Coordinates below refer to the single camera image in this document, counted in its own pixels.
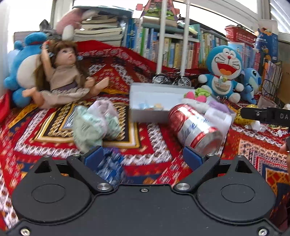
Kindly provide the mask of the person's right hand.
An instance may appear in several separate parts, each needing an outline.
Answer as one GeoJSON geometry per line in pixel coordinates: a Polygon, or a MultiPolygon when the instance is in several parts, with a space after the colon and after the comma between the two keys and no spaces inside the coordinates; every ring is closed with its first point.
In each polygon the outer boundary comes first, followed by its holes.
{"type": "Polygon", "coordinates": [[[280,148],[279,152],[280,153],[284,153],[284,154],[287,155],[287,158],[286,158],[287,172],[288,172],[288,175],[290,176],[290,154],[289,154],[289,150],[288,150],[288,147],[287,147],[287,143],[284,143],[282,145],[282,147],[280,148]]]}

